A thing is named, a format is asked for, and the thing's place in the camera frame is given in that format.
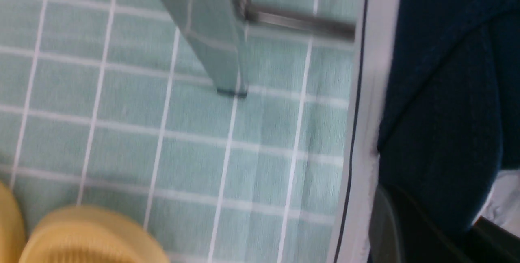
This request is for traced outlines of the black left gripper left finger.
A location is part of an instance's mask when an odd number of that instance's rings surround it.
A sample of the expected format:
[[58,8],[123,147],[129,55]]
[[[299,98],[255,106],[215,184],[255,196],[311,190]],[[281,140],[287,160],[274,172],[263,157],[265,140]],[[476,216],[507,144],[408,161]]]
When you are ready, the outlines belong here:
[[466,263],[463,254],[403,190],[378,185],[372,207],[374,263]]

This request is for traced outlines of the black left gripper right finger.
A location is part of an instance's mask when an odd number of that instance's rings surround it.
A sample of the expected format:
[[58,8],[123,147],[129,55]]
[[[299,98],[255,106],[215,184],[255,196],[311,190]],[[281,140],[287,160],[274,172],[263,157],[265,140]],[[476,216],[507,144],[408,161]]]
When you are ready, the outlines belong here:
[[476,263],[518,263],[520,239],[484,217],[466,235],[465,254]]

